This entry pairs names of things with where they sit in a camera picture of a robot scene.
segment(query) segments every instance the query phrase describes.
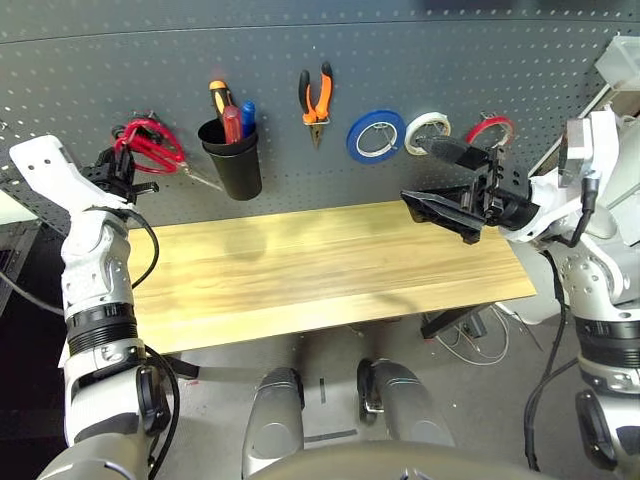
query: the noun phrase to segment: black cup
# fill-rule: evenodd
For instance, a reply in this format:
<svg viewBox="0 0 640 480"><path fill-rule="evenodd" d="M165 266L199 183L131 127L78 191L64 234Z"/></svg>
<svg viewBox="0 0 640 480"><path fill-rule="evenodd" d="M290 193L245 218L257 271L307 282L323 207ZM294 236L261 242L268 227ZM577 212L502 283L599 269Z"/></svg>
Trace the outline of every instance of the black cup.
<svg viewBox="0 0 640 480"><path fill-rule="evenodd" d="M220 120L205 123L198 130L202 148L216 165L227 194L234 200L251 200L262 191L258 162L258 133L237 143L226 144Z"/></svg>

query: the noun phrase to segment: screwdriver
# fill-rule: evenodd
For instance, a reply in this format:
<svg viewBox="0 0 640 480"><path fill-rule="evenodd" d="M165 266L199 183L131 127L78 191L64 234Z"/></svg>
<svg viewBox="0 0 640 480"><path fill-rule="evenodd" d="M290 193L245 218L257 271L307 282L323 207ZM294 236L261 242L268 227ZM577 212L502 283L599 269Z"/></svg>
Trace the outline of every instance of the screwdriver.
<svg viewBox="0 0 640 480"><path fill-rule="evenodd" d="M229 90L227 84L222 80L214 80L209 84L209 92L211 92L213 107L216 109L218 118L222 121L224 107L234 104L233 97L231 96L231 90Z"/></svg>

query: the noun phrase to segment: white tape roll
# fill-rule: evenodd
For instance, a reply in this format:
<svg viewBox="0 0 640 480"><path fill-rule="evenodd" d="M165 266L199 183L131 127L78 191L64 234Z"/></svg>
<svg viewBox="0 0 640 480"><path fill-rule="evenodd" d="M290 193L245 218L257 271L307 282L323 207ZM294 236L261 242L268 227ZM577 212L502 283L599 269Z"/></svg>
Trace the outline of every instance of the white tape roll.
<svg viewBox="0 0 640 480"><path fill-rule="evenodd" d="M404 136L404 148L411 155L426 155L424 148L417 147L411 143L416 132L425 125L442 125L442 135L451 135L451 124L447 116L439 112L429 112L420 115L407 126L407 133Z"/></svg>

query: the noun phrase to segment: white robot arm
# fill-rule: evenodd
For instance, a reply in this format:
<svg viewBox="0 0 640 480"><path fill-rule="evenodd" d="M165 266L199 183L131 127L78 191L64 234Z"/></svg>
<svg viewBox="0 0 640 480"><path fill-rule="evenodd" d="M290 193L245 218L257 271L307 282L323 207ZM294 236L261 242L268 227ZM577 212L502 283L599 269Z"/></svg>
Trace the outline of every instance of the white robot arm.
<svg viewBox="0 0 640 480"><path fill-rule="evenodd" d="M585 452L600 468L640 478L640 128L619 142L607 107L570 120L557 168L523 182L506 152L449 137L424 141L441 159L478 171L470 186L403 191L414 220L480 239L498 225L548 250L576 319L582 377L576 396Z"/></svg>
<svg viewBox="0 0 640 480"><path fill-rule="evenodd" d="M126 220L141 218L136 196L157 186L132 185L128 149L105 150L98 164L88 167L84 173L95 183L78 171L54 136L16 145L9 154L31 188L71 217L62 247L69 448L39 478L152 478L161 463L153 464L153 447L172 415L158 368L167 370L166 363L160 357L161 365L151 364L137 334Z"/></svg>

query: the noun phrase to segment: wooden board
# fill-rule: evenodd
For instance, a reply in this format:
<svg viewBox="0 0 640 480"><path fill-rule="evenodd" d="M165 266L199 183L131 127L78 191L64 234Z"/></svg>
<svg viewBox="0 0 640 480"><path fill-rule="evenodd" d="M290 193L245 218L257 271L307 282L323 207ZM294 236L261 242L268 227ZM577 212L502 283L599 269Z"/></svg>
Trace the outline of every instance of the wooden board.
<svg viewBox="0 0 640 480"><path fill-rule="evenodd" d="M534 295L497 229L465 245L401 202L155 229L160 261L135 290L160 352ZM137 278L152 246L130 234Z"/></svg>

